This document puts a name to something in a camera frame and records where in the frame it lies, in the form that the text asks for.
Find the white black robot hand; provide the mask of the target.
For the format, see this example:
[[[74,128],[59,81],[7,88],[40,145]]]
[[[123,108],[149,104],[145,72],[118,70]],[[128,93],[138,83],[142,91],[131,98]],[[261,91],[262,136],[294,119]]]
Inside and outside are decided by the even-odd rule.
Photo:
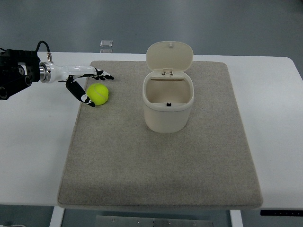
[[[81,85],[75,81],[77,78],[93,78],[96,80],[113,80],[114,77],[104,70],[92,66],[57,66],[52,62],[40,63],[40,81],[53,83],[64,82],[66,88],[79,101],[95,107],[96,104],[88,97]]]

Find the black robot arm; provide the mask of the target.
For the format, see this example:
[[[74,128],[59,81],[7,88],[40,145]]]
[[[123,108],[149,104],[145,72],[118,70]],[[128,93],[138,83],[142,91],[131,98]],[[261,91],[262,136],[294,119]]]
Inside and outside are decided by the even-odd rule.
[[[46,63],[41,63],[37,55],[40,45],[47,49]],[[49,82],[52,63],[49,45],[39,41],[34,51],[0,50],[0,99],[8,100],[16,93],[30,87],[33,82]]]

